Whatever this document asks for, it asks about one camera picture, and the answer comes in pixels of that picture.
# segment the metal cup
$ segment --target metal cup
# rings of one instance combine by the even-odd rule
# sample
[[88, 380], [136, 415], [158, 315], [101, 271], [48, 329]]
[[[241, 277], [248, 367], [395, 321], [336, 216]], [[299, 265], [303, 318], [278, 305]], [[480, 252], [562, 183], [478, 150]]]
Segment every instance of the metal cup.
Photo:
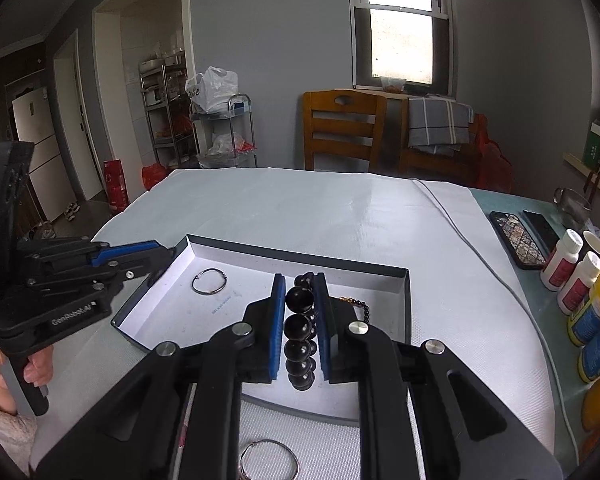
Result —
[[559, 187], [554, 191], [554, 203], [558, 206], [562, 225], [581, 232], [591, 213], [591, 204], [587, 199], [573, 189]]

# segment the smartphone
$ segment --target smartphone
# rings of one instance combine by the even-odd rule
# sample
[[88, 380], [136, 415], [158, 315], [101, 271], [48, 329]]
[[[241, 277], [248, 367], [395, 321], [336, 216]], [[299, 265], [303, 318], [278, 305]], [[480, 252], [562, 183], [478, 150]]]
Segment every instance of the smartphone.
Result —
[[489, 220], [520, 269], [542, 269], [546, 260], [524, 224], [512, 213], [491, 211]]
[[546, 254], [551, 254], [560, 239], [554, 231], [554, 228], [551, 227], [546, 218], [540, 213], [524, 210], [522, 214], [526, 217], [529, 225], [531, 225], [533, 231], [536, 232], [541, 242], [544, 244]]

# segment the metal screw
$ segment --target metal screw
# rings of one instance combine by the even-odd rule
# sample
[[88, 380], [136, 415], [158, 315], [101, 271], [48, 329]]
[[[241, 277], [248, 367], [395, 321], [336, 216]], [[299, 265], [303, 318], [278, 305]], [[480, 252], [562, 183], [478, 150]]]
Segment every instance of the metal screw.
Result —
[[235, 335], [249, 335], [251, 333], [251, 325], [241, 321], [231, 327], [231, 331]]
[[445, 351], [445, 344], [442, 341], [438, 341], [437, 339], [429, 339], [426, 343], [424, 343], [424, 348], [426, 348], [427, 352], [430, 354], [442, 354]]
[[171, 341], [163, 341], [157, 347], [155, 347], [155, 352], [160, 357], [169, 357], [175, 353], [176, 348], [176, 343], [172, 343]]
[[369, 325], [364, 321], [352, 321], [349, 323], [349, 331], [353, 334], [366, 334], [369, 331]]

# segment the window frame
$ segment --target window frame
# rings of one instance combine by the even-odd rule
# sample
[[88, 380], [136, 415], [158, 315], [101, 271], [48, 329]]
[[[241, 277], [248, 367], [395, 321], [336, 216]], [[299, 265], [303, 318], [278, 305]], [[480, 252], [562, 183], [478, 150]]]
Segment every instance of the window frame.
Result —
[[[358, 84], [358, 62], [357, 62], [357, 44], [356, 44], [356, 17], [355, 17], [355, 9], [378, 9], [378, 10], [394, 10], [397, 12], [407, 12], [410, 14], [420, 14], [423, 16], [430, 16], [432, 18], [437, 18], [440, 20], [448, 21], [448, 82], [446, 86], [446, 94], [451, 95], [454, 88], [454, 27], [453, 27], [453, 19], [452, 19], [452, 3], [451, 0], [441, 0], [442, 1], [442, 10], [439, 10], [439, 4], [436, 0], [431, 0], [431, 9], [432, 10], [421, 10], [421, 9], [412, 9], [411, 7], [399, 7], [399, 6], [388, 6], [388, 5], [379, 5], [379, 4], [370, 4], [367, 3], [368, 0], [349, 0], [349, 10], [350, 10], [350, 25], [351, 25], [351, 59], [352, 59], [352, 86], [353, 88], [360, 89], [369, 89], [369, 90], [378, 90], [381, 89], [380, 85], [377, 86], [367, 86], [363, 84]], [[436, 58], [436, 42], [434, 37], [434, 59]], [[423, 92], [426, 92], [427, 89], [430, 89], [431, 85], [423, 84], [418, 82], [408, 82], [411, 87], [418, 88], [422, 87]]]

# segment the red bag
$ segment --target red bag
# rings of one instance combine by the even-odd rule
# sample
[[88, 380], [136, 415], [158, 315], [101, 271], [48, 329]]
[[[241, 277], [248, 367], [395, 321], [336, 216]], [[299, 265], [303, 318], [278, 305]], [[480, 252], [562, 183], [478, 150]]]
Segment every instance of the red bag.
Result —
[[165, 178], [167, 178], [167, 168], [157, 162], [142, 168], [142, 183], [147, 191], [151, 191], [153, 186]]
[[475, 187], [500, 193], [511, 193], [513, 167], [502, 155], [498, 143], [489, 138], [486, 117], [476, 114], [475, 120], [478, 121], [475, 143], [482, 155]]
[[104, 163], [104, 180], [107, 184], [109, 207], [113, 214], [122, 213], [129, 205], [129, 196], [126, 193], [125, 174], [120, 159]]

